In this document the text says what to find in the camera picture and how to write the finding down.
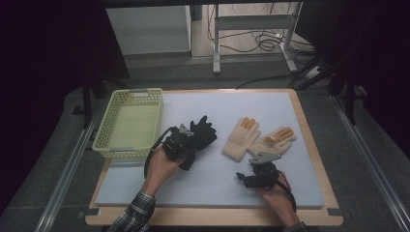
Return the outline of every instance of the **person's arm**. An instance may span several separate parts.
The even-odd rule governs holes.
[[[108,231],[147,231],[147,222],[155,209],[155,194],[182,162],[183,160],[169,160],[162,148],[157,149],[150,160],[147,177],[141,190]]]
[[[279,181],[290,189],[283,172],[279,172]],[[270,209],[272,209],[283,223],[284,232],[304,232],[308,231],[305,224],[300,222],[299,217],[293,211],[292,202],[286,192],[278,185],[265,190],[256,188],[255,191],[262,197]]]

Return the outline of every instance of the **metal stand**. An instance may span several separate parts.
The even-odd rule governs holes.
[[[256,29],[287,29],[284,43],[279,46],[289,70],[296,72],[298,69],[289,51],[289,43],[302,6],[301,2],[296,4],[292,14],[228,16],[220,16],[219,5],[215,5],[214,74],[220,74],[220,31]]]

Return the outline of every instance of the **wrist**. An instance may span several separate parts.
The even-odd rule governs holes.
[[[286,227],[282,232],[296,232],[296,231],[307,231],[307,226],[303,222],[299,222],[293,226]]]
[[[148,194],[154,197],[159,189],[160,189],[159,184],[155,184],[149,179],[145,179],[145,182],[142,185],[141,191],[144,192],[145,194]]]
[[[280,221],[283,223],[283,226],[285,228],[292,227],[300,223],[299,217],[296,215],[295,212],[293,212],[293,210],[286,211],[286,212],[277,212],[277,213],[278,213],[278,217]]]

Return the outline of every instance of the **white cabinet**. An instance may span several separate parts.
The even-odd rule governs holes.
[[[123,55],[190,51],[190,7],[107,9]]]

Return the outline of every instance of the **metal rail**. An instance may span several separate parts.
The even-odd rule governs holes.
[[[87,141],[89,140],[93,128],[96,125],[98,118],[102,115],[103,107],[100,101],[97,102],[96,113],[91,119],[89,127],[83,129],[81,136],[79,137],[73,152],[61,173],[60,179],[57,182],[57,185],[54,188],[53,193],[51,193],[50,198],[43,210],[43,214],[39,219],[39,222],[34,231],[50,231],[52,224],[60,210],[60,207],[63,203],[64,197],[66,196],[67,190],[70,186],[70,183],[73,179],[73,175],[78,167],[78,164],[81,160],[82,154],[84,153],[85,147],[87,146]]]
[[[392,211],[395,220],[398,223],[401,231],[410,231],[410,217],[407,213],[407,210],[400,198],[398,197],[395,190],[389,184],[386,176],[383,174],[382,169],[380,168],[377,160],[374,158],[372,152],[367,147],[364,139],[362,138],[359,130],[356,126],[353,126],[350,123],[350,120],[344,113],[344,106],[340,98],[331,96],[331,100],[334,102],[335,107],[337,108],[338,115],[341,118],[344,126],[346,126],[347,131],[353,139],[356,147],[358,148],[367,168],[372,176],[376,186],[379,188],[380,193],[384,197],[387,205]]]

